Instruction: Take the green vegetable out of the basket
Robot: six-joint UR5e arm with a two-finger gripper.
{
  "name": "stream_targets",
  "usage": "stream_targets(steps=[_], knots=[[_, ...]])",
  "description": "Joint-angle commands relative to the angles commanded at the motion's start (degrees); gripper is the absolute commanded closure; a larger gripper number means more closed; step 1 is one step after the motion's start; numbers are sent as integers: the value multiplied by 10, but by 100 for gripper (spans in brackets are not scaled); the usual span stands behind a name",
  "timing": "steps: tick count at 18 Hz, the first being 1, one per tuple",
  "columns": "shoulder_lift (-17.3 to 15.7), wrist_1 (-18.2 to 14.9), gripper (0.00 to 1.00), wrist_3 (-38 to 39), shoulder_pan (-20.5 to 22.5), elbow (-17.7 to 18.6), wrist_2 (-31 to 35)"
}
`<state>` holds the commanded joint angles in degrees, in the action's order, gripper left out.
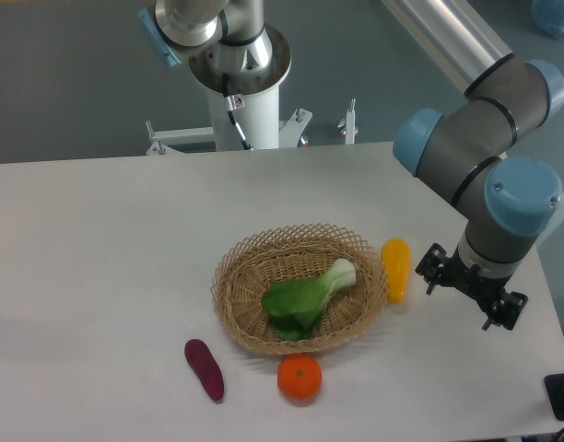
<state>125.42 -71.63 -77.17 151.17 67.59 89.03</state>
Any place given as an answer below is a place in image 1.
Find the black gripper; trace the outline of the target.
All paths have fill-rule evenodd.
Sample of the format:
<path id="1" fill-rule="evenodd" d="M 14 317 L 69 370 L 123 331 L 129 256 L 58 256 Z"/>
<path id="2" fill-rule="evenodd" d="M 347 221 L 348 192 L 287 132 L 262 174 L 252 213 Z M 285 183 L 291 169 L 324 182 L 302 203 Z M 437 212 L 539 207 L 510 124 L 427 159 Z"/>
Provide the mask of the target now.
<path id="1" fill-rule="evenodd" d="M 487 315 L 483 331 L 491 325 L 512 331 L 528 303 L 528 296 L 505 291 L 508 276 L 490 278 L 479 271 L 477 264 L 467 268 L 458 255 L 448 259 L 446 250 L 438 243 L 432 244 L 415 269 L 427 284 L 427 295 L 436 286 L 450 286 L 472 298 Z"/>

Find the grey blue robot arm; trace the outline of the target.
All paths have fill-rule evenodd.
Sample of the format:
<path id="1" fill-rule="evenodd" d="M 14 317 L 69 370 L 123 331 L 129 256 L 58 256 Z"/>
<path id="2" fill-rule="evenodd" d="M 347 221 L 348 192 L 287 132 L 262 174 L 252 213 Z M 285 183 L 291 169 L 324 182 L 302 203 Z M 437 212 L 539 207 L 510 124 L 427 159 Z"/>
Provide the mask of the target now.
<path id="1" fill-rule="evenodd" d="M 466 218 L 453 254 L 433 245 L 417 266 L 429 286 L 473 299 L 488 325 L 512 329 L 527 304 L 505 288 L 561 199 L 548 164 L 506 151 L 564 103 L 552 64 L 519 61 L 465 1 L 390 1 L 388 9 L 462 91 L 450 115 L 415 113 L 393 142 L 395 158 Z M 294 147 L 307 117 L 279 121 L 279 87 L 291 52 L 264 22 L 260 1 L 156 1 L 138 15 L 168 65 L 187 64 L 205 89 L 220 151 Z"/>

